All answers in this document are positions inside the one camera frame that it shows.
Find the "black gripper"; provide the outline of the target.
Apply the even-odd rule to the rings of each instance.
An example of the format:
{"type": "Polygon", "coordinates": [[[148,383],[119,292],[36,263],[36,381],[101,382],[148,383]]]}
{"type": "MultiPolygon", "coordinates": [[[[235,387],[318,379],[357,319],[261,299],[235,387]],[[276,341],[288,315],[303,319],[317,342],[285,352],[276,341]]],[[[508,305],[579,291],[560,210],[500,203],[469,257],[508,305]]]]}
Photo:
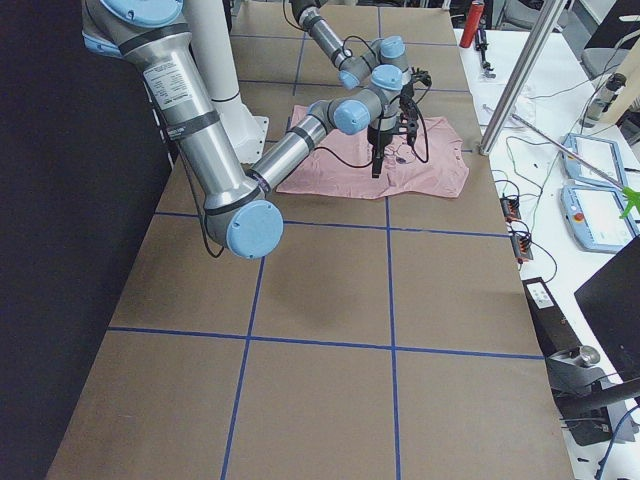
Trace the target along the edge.
{"type": "Polygon", "coordinates": [[[400,92],[401,100],[412,100],[414,97],[414,81],[409,80],[400,92]]]}
{"type": "Polygon", "coordinates": [[[371,176],[380,177],[385,159],[385,148],[399,134],[398,116],[374,119],[367,128],[367,140],[372,148],[371,176]]]}

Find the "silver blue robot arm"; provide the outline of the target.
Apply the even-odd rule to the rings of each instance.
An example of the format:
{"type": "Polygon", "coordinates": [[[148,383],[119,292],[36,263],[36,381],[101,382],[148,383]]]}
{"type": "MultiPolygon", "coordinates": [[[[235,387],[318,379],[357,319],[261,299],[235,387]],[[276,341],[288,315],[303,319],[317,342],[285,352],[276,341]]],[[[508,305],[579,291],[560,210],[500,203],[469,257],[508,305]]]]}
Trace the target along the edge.
{"type": "Polygon", "coordinates": [[[378,38],[368,42],[357,35],[342,39],[320,13],[326,1],[290,2],[293,18],[329,58],[338,72],[338,80],[347,90],[361,86],[382,65],[401,71],[402,86],[413,79],[419,69],[409,64],[406,45],[401,36],[378,38]]]}
{"type": "Polygon", "coordinates": [[[349,95],[314,103],[272,148],[268,121],[242,101],[229,39],[230,12],[220,1],[85,1],[86,47],[140,72],[168,137],[204,192],[197,203],[203,238],[247,259],[279,243],[283,218],[268,200],[331,132],[372,129],[391,135],[401,91],[409,82],[405,45],[378,39],[354,56],[317,1],[296,1],[297,25],[336,67],[349,95]]]}

